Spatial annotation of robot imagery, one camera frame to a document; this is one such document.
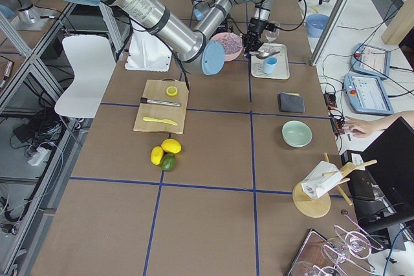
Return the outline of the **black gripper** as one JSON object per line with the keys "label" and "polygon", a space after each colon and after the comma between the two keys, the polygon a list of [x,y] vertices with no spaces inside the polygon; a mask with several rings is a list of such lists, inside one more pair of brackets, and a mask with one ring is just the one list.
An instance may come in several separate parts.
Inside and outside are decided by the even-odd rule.
{"label": "black gripper", "polygon": [[247,33],[243,34],[243,47],[245,48],[245,52],[258,51],[259,48],[263,45],[261,35],[265,30],[267,24],[268,22],[262,19],[250,20],[247,28]]}

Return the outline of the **person hand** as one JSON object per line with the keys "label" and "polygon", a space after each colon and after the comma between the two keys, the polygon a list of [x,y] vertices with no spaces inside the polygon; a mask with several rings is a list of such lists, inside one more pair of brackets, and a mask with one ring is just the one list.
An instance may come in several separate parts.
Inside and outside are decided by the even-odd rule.
{"label": "person hand", "polygon": [[359,138],[367,138],[374,132],[381,130],[381,126],[379,126],[376,121],[365,121],[354,118],[346,120],[343,127],[350,131],[353,136]]}

